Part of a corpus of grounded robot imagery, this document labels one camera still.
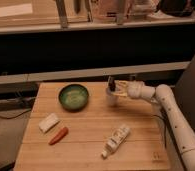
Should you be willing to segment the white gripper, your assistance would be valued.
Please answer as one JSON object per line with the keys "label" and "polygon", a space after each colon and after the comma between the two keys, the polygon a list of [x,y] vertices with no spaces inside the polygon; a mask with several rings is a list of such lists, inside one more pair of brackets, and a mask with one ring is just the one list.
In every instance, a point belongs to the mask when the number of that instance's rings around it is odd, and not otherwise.
{"label": "white gripper", "polygon": [[118,97],[127,97],[129,96],[132,99],[139,99],[143,97],[143,91],[145,84],[142,81],[128,81],[125,80],[117,80],[116,84],[119,86],[127,86],[127,93],[118,93],[114,92],[114,96]]}

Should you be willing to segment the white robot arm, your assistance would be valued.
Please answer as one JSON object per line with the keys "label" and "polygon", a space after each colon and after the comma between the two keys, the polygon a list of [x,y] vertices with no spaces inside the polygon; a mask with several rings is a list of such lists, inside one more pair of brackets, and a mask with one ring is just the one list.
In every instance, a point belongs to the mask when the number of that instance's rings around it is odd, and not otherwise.
{"label": "white robot arm", "polygon": [[177,105],[173,91],[168,85],[160,84],[153,87],[147,86],[143,81],[117,80],[113,94],[160,104],[167,114],[187,171],[195,171],[195,132]]}

